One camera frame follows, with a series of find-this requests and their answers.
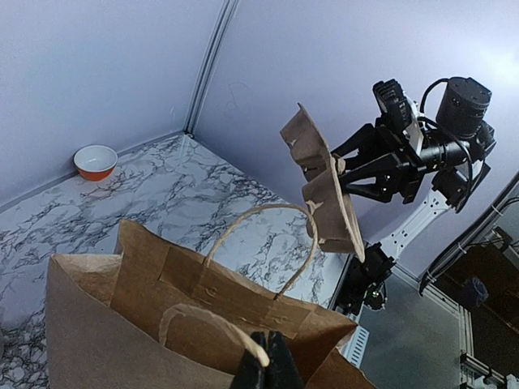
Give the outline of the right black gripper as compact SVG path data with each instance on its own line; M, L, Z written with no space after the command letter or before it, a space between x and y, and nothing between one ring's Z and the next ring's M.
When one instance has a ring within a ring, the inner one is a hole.
M367 199L391 199L398 193L403 203L412 203L425 174L414 135L414 129L398 130L388 117L377 118L375 128L362 126L331 151L352 169L339 177L342 192Z

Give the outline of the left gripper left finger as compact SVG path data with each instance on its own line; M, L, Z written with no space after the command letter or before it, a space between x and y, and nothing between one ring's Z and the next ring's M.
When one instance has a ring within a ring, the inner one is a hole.
M249 351L245 351L233 378L233 389L264 389L267 387L267 368Z

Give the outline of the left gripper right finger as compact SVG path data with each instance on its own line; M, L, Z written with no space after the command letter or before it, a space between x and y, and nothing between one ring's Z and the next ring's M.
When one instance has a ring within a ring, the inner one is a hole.
M285 337L279 331L268 334L267 353L270 358L265 369L265 387L268 389L303 389L304 382L295 365Z

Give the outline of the brown cardboard cup carrier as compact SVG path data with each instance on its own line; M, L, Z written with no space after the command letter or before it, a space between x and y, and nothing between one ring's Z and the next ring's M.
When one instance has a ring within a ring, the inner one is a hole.
M358 219L338 177L345 171L345 162L330 152L328 143L302 105L281 130L281 137L307 180L302 196L313 217L307 224L307 232L318 237L321 250L353 254L363 263L365 246Z

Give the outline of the brown paper bag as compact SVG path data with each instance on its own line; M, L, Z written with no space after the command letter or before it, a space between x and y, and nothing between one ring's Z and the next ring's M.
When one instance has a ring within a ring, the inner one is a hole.
M114 254L54 254L45 298L53 388L233 388L245 351L285 337L304 388L368 388L341 355L356 324L272 292L131 220Z

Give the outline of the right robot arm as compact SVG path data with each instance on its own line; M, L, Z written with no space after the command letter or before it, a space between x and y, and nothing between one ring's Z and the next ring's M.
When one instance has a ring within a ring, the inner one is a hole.
M404 249L445 212L460 212L488 175L487 157L494 149L495 131L484 116L491 90L470 77L454 76L433 82L427 92L443 84L435 118L426 115L427 100L410 99L395 80L379 81L373 94L380 108L367 123L332 154L345 162L338 174L345 195L389 203L400 195L412 203L426 176L431 189L416 209L390 234L354 256L341 275L332 309L357 315L363 306L381 309L385 281Z

